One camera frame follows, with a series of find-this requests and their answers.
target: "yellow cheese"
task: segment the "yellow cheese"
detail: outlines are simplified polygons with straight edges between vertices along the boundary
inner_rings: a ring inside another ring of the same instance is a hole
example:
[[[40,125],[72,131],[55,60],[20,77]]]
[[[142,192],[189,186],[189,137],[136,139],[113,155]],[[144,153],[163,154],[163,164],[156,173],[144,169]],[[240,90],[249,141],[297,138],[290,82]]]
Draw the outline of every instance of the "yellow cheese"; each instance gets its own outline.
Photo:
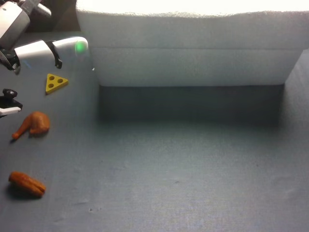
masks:
[[[69,83],[68,79],[49,73],[47,75],[46,90],[45,90],[46,94],[55,92],[56,90],[66,86],[68,83]]]

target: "orange toy food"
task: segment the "orange toy food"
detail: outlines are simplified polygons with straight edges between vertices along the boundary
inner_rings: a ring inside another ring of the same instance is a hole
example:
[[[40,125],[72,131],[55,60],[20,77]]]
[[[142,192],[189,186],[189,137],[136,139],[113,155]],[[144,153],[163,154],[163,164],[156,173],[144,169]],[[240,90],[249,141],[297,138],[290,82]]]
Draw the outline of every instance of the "orange toy food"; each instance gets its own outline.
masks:
[[[49,130],[50,122],[46,114],[33,112],[25,118],[23,124],[17,132],[12,134],[13,139],[18,139],[26,130],[30,129],[30,134],[46,133]]]
[[[9,181],[35,197],[42,197],[46,191],[44,184],[21,172],[12,172]]]

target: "green led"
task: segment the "green led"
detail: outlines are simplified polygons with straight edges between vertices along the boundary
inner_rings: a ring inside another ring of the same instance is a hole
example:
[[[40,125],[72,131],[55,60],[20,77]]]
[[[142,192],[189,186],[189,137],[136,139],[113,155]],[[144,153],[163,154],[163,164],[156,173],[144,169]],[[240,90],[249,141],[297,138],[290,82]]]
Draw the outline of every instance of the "green led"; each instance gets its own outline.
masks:
[[[84,42],[76,42],[75,44],[75,51],[77,53],[82,53],[87,49],[87,47],[85,46]]]

